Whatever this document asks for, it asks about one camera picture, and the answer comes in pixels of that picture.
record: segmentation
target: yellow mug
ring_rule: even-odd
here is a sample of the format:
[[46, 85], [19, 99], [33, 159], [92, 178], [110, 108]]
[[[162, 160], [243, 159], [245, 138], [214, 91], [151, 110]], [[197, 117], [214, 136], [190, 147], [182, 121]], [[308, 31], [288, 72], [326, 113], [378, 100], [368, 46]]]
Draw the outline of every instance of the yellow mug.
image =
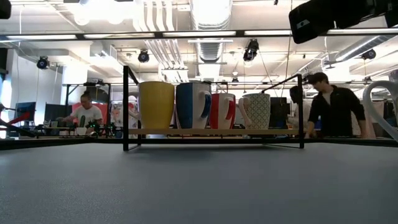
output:
[[138, 92], [130, 92], [138, 100], [138, 114], [130, 116], [141, 121], [142, 128], [169, 128], [174, 112], [174, 86], [166, 82], [142, 82]]

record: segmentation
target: patterned mug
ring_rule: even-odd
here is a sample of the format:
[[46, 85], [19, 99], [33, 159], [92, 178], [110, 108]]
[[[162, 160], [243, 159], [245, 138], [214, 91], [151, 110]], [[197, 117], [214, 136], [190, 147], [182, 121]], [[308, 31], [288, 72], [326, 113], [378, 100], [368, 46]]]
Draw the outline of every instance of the patterned mug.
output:
[[271, 97], [265, 93], [252, 93], [239, 99], [239, 110], [246, 129], [268, 129], [271, 116]]

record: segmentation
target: air duct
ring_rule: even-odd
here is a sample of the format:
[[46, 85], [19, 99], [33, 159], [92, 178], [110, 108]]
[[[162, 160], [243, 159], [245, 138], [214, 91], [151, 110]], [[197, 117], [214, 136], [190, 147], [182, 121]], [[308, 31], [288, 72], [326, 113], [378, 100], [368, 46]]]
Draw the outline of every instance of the air duct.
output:
[[[225, 30], [232, 13], [232, 0], [190, 0], [192, 24], [195, 30]], [[223, 53], [223, 43], [197, 43], [198, 61], [217, 62]], [[221, 65], [199, 65], [202, 78], [216, 79]]]
[[346, 49], [338, 52], [335, 56], [337, 62], [344, 62], [353, 57], [361, 55], [374, 47], [385, 43], [388, 40], [394, 38], [395, 35], [379, 35], [375, 37], [365, 37], [355, 44], [347, 47]]

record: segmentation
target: man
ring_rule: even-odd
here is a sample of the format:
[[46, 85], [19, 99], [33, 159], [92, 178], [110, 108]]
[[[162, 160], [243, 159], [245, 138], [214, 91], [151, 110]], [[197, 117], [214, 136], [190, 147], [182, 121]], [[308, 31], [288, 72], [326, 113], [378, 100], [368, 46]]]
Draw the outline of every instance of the man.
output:
[[358, 120], [361, 137], [366, 138], [365, 114], [358, 97], [350, 89], [330, 85], [328, 76], [323, 72], [309, 75], [307, 78], [319, 94], [312, 101], [305, 138], [310, 137], [319, 116], [323, 136], [351, 137], [351, 111]]
[[[81, 106], [79, 106], [73, 113], [64, 118], [64, 121], [73, 121], [75, 118], [81, 122], [84, 118], [84, 126], [87, 126], [90, 121], [95, 121], [97, 124], [102, 124], [102, 112], [101, 110], [92, 104], [90, 93], [85, 91], [80, 97]], [[88, 128], [86, 133], [94, 131], [93, 128]]]
[[[293, 86], [290, 89], [290, 98], [292, 99], [293, 103], [299, 103], [299, 87], [298, 86]], [[311, 103], [308, 101], [303, 100], [303, 125], [304, 129], [307, 128], [307, 121], [308, 118], [310, 117], [310, 110], [311, 110]], [[293, 116], [289, 116], [287, 118], [287, 122], [293, 126], [294, 129], [299, 128], [299, 106], [296, 105], [296, 109], [294, 110]]]

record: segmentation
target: woman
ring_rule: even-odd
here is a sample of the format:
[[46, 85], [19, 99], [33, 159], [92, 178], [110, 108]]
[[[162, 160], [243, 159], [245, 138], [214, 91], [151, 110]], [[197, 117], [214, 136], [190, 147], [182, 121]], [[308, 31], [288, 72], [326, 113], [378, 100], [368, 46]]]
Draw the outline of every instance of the woman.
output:
[[[81, 105], [72, 112], [72, 114], [66, 118], [64, 121], [73, 121], [78, 119], [79, 122], [82, 118], [85, 119], [84, 127], [88, 125], [89, 122], [96, 122], [97, 124], [102, 124], [102, 112], [101, 110], [92, 104], [92, 99], [89, 91], [85, 91], [80, 97]], [[87, 134], [94, 131], [94, 128], [88, 128]]]

